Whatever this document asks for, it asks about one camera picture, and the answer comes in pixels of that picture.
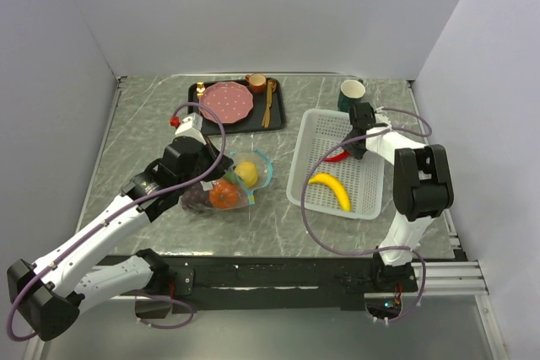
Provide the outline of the red grape bunch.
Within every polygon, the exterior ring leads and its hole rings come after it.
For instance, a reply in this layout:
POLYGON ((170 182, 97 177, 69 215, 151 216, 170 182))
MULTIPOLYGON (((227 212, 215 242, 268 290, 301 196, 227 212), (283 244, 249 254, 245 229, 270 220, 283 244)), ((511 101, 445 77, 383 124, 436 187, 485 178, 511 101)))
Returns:
POLYGON ((200 183, 192 185, 180 199, 181 207, 186 211, 202 212, 212 208, 209 191, 205 191, 200 183))

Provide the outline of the red chili pepper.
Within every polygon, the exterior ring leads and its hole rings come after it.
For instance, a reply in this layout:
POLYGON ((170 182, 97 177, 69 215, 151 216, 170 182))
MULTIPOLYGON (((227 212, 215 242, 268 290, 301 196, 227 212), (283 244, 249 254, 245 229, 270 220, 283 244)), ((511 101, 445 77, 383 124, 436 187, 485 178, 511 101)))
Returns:
POLYGON ((350 153, 346 150, 343 150, 341 153, 324 158, 324 161, 328 163, 337 163, 337 162, 341 162, 345 160, 349 156, 350 156, 350 153))

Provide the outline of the yellow lemon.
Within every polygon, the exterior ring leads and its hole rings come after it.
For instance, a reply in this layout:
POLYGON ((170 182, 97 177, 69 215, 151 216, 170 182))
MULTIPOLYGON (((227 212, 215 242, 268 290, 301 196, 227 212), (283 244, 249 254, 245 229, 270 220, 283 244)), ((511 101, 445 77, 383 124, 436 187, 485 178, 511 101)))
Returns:
POLYGON ((257 167, 250 161, 237 164, 235 173, 248 188, 252 188, 258 181, 257 167))

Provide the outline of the clear zip top bag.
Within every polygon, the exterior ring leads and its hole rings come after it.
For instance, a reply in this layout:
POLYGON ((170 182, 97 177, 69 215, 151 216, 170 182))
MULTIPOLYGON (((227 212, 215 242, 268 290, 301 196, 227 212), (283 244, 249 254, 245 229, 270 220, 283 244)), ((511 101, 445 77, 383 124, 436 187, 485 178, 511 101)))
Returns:
MULTIPOLYGON (((234 184, 238 192, 240 194, 240 200, 237 203, 237 205, 234 208, 228 209, 228 210, 221 210, 217 208, 209 208, 206 211, 229 211, 234 209, 239 209, 243 207, 247 207, 250 205, 253 205, 255 203, 255 190, 264 188, 268 186, 270 183, 270 180, 273 175, 273 165, 268 158, 268 156, 258 149, 254 149, 251 151, 245 151, 245 152, 232 152, 230 154, 230 157, 233 159, 233 166, 229 170, 235 171, 235 167, 237 164, 244 162, 244 161, 250 161, 256 165, 257 172, 258 172, 258 181, 257 183, 252 187, 248 188, 246 185, 242 182, 242 180, 237 176, 238 182, 234 184)), ((210 191, 213 188, 213 183, 216 180, 209 180, 209 181, 200 181, 200 183, 205 191, 210 191)))

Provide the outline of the yellow banana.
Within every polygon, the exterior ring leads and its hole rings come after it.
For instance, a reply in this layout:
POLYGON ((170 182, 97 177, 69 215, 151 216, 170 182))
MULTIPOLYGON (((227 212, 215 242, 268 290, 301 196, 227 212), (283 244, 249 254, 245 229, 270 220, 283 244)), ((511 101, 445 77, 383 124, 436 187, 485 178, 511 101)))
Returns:
POLYGON ((328 173, 319 173, 311 177, 308 183, 310 185, 319 184, 328 187, 337 198, 342 210, 345 212, 351 211, 351 202, 348 193, 344 185, 336 177, 328 173))

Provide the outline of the green chili pepper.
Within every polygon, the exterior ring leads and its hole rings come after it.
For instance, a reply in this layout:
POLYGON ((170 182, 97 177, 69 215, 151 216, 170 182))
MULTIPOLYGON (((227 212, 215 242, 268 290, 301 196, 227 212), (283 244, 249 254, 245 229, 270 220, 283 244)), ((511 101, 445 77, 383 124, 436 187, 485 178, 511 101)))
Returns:
POLYGON ((223 179, 232 184, 236 184, 238 182, 237 175, 233 170, 227 170, 223 176, 223 179))

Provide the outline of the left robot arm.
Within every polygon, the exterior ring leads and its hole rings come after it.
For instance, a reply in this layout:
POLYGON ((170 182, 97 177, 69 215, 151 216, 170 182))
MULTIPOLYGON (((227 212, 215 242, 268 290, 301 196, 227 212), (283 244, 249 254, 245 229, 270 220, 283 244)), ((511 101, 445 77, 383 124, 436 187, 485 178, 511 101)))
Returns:
POLYGON ((13 263, 7 271, 9 338, 50 341, 83 312, 116 295, 170 293, 170 267, 151 249, 100 271, 93 268, 119 242, 177 205, 190 186, 222 177, 232 164, 224 148, 216 148, 207 137, 178 136, 71 239, 34 262, 13 263))

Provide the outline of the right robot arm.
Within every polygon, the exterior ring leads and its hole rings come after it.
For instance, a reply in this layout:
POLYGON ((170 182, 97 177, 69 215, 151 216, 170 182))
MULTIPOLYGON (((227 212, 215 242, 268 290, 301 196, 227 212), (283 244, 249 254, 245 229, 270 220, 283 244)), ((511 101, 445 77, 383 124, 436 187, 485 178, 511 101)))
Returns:
POLYGON ((396 266, 412 260, 425 230, 454 202, 448 158, 443 146, 415 142, 398 133, 368 103, 351 105, 348 115, 352 129, 343 149, 355 159, 371 153, 393 166, 396 214, 378 246, 382 262, 369 271, 370 284, 388 291, 399 279, 396 266))

